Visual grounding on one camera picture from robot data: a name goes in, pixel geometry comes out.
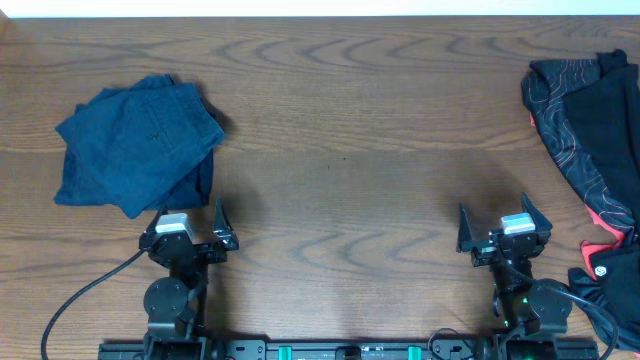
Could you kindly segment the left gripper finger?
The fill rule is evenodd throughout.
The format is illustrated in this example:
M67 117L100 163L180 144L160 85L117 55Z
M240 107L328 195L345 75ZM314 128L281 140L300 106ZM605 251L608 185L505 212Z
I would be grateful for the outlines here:
M225 250L238 250L239 240L231 226L223 206L221 197L216 199L213 233L218 238Z
M158 211L157 211L156 215L154 216L154 218L152 219L152 221L150 222L150 224L147 226L147 228L146 228L145 232L146 232L146 233L156 233L156 226L157 226L157 224L158 224L158 222L159 222L160 218L161 218L163 215L166 215L167 213L168 213L167 206L166 206L166 205L162 205L162 206L158 209Z

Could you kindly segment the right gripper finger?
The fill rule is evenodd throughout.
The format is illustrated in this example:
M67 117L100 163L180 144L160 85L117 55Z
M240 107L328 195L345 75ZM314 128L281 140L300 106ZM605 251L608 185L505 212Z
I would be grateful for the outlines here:
M527 194L521 194L521 205L523 210L528 213L538 232L550 232L552 230L551 222L534 206Z
M471 252L477 247L474 233L469 221L467 211L463 204L459 205L459 227L456 242L457 252Z

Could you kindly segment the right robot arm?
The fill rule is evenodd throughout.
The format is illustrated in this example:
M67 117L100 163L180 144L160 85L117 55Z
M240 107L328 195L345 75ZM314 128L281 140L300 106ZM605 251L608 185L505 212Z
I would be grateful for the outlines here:
M468 253L474 267L487 266L494 281L493 311L505 329L471 348L474 359L556 359L556 337L568 330L572 302L552 279L536 280L531 260L549 241L552 224L523 194L522 211L501 218L501 227L476 240L464 206L456 251Z

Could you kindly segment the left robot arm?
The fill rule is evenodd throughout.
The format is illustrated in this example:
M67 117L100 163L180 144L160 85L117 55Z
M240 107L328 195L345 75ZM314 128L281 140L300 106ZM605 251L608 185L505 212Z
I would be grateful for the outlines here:
M194 243L188 215L162 208L140 236L139 249L169 275L146 290L148 315L142 357L145 359L219 360L226 357L222 340L206 331L208 268L227 260L239 248L221 199L215 203L213 238Z

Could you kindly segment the black Sydro t-shirt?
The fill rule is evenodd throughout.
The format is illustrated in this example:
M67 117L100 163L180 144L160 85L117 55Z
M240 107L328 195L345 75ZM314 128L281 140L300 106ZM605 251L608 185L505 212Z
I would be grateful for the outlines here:
M606 310L619 327L616 348L639 354L639 245L588 256L592 271L568 270L571 292Z

